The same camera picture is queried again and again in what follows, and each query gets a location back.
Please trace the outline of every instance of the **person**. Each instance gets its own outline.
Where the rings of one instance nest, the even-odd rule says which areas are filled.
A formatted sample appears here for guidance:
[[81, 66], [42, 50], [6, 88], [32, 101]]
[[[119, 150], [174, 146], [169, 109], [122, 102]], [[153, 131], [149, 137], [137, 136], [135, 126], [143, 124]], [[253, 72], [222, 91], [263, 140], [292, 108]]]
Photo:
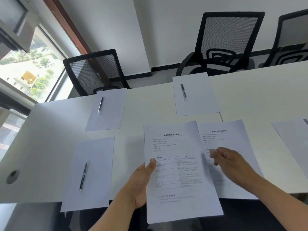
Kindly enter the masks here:
[[[210, 157], [231, 181], [259, 198], [287, 231], [308, 230], [308, 205], [258, 175], [238, 152], [219, 147], [210, 150]], [[127, 231], [134, 210], [146, 203], [155, 167], [154, 158], [147, 167], [139, 166], [90, 231]]]

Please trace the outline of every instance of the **chair frame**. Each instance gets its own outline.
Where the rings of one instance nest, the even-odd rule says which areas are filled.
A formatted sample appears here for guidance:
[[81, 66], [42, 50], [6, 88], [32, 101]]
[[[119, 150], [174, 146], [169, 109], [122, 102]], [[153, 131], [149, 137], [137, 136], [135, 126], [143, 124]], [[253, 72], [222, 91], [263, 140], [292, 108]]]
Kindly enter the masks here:
[[[107, 55], [113, 55], [114, 56], [114, 59], [115, 59], [115, 62], [116, 62], [116, 65], [117, 65], [118, 71], [119, 71], [119, 78], [118, 77], [117, 78], [110, 78], [109, 80], [111, 82], [113, 82], [113, 81], [121, 81], [123, 86], [124, 86], [124, 88], [130, 89], [130, 87], [129, 87], [129, 85], [128, 85], [125, 77], [124, 77], [123, 71], [121, 69], [120, 62], [119, 62], [116, 50], [115, 49], [110, 49], [110, 50], [104, 50], [104, 51], [94, 52], [94, 53], [90, 53], [90, 54], [80, 55], [80, 56], [77, 56], [77, 57], [68, 58], [68, 59], [64, 59], [63, 60], [63, 64], [65, 66], [67, 74], [68, 74], [69, 78], [71, 79], [71, 81], [72, 81], [76, 91], [79, 93], [80, 96], [87, 96], [87, 95], [91, 95], [91, 94], [88, 94], [84, 90], [84, 88], [82, 87], [82, 85], [78, 81], [77, 77], [75, 76], [75, 74], [74, 74], [70, 64], [74, 63], [74, 62], [82, 61], [82, 60], [93, 59], [93, 58], [98, 58], [98, 57], [107, 56]], [[98, 90], [103, 90], [106, 87], [107, 86], [94, 88], [93, 92], [94, 91], [97, 92]]]
[[[188, 63], [198, 63], [201, 67], [207, 68], [207, 64], [215, 64], [215, 65], [221, 65], [221, 66], [226, 66], [230, 67], [230, 72], [237, 71], [239, 69], [246, 69], [248, 67], [249, 63], [249, 57], [253, 48], [253, 45], [256, 41], [257, 34], [259, 32], [259, 29], [261, 27], [263, 18], [264, 18], [265, 12], [208, 12], [204, 13], [199, 29], [199, 34], [197, 38], [197, 43], [195, 47], [195, 51], [190, 53], [184, 60], [181, 62], [178, 70], [176, 71], [176, 76], [182, 75], [182, 71], [184, 67]], [[204, 35], [204, 29], [206, 26], [206, 19], [209, 17], [256, 17], [257, 22], [256, 25], [251, 33], [251, 36], [249, 38], [249, 41], [247, 43], [247, 46], [244, 50], [243, 54], [234, 54], [233, 51], [230, 50], [224, 50], [224, 49], [209, 49], [207, 50], [207, 59], [203, 59], [202, 53], [201, 53], [201, 46], [202, 46], [202, 41], [203, 41], [203, 35]], [[230, 56], [226, 56], [226, 54], [221, 54], [221, 53], [214, 53], [214, 57], [211, 59], [208, 59], [208, 55], [210, 51], [225, 51], [226, 53], [230, 53]], [[231, 65], [231, 62], [238, 58], [238, 56], [241, 55], [240, 60], [235, 64]], [[215, 56], [220, 56], [219, 58], [223, 58], [223, 62], [219, 62], [217, 60], [214, 60]]]
[[[262, 67], [270, 66], [272, 61], [273, 61], [273, 59], [274, 59], [274, 57], [275, 57], [275, 55], [276, 55], [276, 53], [279, 52], [280, 48], [278, 47], [278, 44], [279, 44], [279, 40], [280, 40], [280, 36], [281, 36], [281, 30], [282, 30], [283, 22], [285, 20], [293, 19], [293, 18], [300, 17], [300, 16], [303, 16], [303, 15], [308, 15], [308, 9], [301, 10], [301, 11], [296, 11], [296, 12], [285, 14], [285, 15], [281, 15], [279, 17], [279, 19], [278, 19], [278, 27], [277, 27], [277, 32], [276, 32], [276, 37], [275, 37], [275, 41], [274, 41], [274, 44], [273, 44], [273, 48], [271, 49], [271, 52], [269, 53], [270, 55], [267, 58], [267, 60], [264, 62]], [[294, 52], [291, 52], [291, 53], [289, 52], [288, 55], [296, 54], [296, 53], [300, 53], [300, 52], [304, 52], [304, 51], [294, 50]], [[275, 65], [278, 65], [279, 58], [276, 60]]]

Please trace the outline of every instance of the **person's left hand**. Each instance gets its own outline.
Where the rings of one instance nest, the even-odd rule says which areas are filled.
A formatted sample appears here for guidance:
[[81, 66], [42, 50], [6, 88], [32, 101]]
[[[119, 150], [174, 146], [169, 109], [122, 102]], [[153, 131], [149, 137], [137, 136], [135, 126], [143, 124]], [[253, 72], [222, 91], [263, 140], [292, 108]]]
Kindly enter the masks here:
[[131, 175], [128, 182], [123, 186], [133, 199], [135, 208], [142, 207], [147, 201], [146, 186], [149, 183], [150, 175], [155, 170], [156, 160], [152, 158], [147, 167], [145, 163], [140, 165]]

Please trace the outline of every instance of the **white table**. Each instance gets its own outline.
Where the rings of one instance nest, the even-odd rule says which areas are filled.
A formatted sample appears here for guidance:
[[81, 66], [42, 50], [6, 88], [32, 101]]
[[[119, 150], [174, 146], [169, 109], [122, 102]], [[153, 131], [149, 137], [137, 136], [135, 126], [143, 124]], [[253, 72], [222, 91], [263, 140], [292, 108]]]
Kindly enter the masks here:
[[308, 179], [271, 124], [308, 117], [308, 61], [211, 79], [223, 121], [243, 119], [265, 178], [287, 193], [308, 192]]
[[[56, 202], [70, 171], [76, 141], [115, 136], [111, 197], [144, 162], [143, 125], [221, 122], [219, 113], [176, 116], [172, 83], [127, 90], [121, 128], [85, 132], [94, 96], [37, 104], [0, 163], [0, 203]], [[7, 176], [20, 170], [11, 185]]]

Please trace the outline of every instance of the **round hole cover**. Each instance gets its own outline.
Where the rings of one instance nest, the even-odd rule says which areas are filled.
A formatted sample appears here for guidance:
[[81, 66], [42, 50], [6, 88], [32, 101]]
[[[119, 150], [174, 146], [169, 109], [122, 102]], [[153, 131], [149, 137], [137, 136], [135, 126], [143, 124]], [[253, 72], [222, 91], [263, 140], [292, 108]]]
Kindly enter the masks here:
[[19, 174], [20, 174], [20, 170], [19, 169], [14, 170], [13, 172], [11, 172], [7, 176], [7, 178], [6, 178], [6, 183], [8, 185], [14, 183], [18, 179]]

